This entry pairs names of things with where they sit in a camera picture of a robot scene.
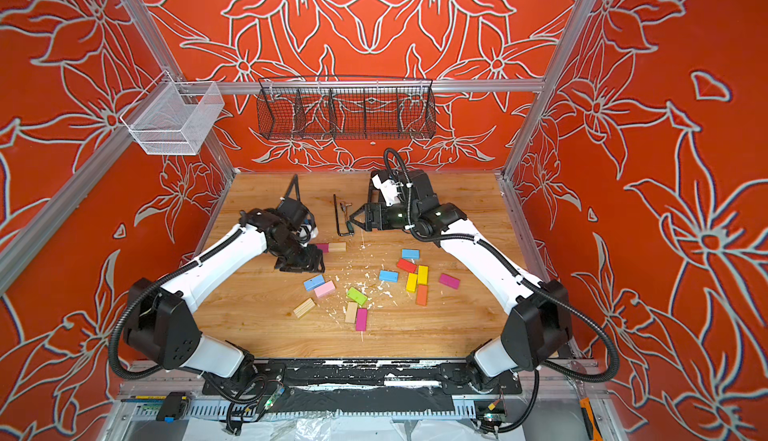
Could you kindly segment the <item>pink block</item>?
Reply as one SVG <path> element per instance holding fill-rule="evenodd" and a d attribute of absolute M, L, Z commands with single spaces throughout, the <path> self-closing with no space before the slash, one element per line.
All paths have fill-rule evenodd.
<path fill-rule="evenodd" d="M 314 289 L 314 295 L 317 299 L 323 299 L 336 291 L 336 286 L 332 281 L 325 282 Z"/>

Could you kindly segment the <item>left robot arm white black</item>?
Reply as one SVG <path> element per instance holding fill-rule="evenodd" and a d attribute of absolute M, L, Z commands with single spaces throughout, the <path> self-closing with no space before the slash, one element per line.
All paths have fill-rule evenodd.
<path fill-rule="evenodd" d="M 204 334 L 194 314 L 231 275 L 264 254 L 274 257 L 281 272 L 323 273 L 323 252 L 312 242 L 316 235 L 314 215 L 293 178 L 276 207 L 241 212 L 223 238 L 191 261 L 156 281 L 136 281 L 108 341 L 113 373 L 138 380 L 184 370 L 210 381 L 248 382 L 256 375 L 252 354 Z"/>

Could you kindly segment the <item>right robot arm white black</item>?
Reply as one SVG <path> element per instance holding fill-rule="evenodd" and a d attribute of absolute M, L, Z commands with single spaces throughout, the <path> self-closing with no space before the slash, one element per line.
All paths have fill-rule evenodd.
<path fill-rule="evenodd" d="M 567 289 L 557 280 L 540 279 L 503 254 L 463 210 L 440 202 L 428 174 L 408 168 L 395 149 L 384 151 L 382 169 L 370 176 L 368 201 L 346 224 L 365 231 L 403 231 L 419 242 L 431 243 L 461 262 L 489 290 L 507 319 L 501 335 L 468 358 L 479 376 L 495 378 L 541 366 L 585 383 L 607 382 L 618 374 L 615 342 L 570 304 Z M 603 371 L 582 373 L 552 361 L 552 355 L 571 339 L 573 319 L 583 322 L 605 346 Z"/>

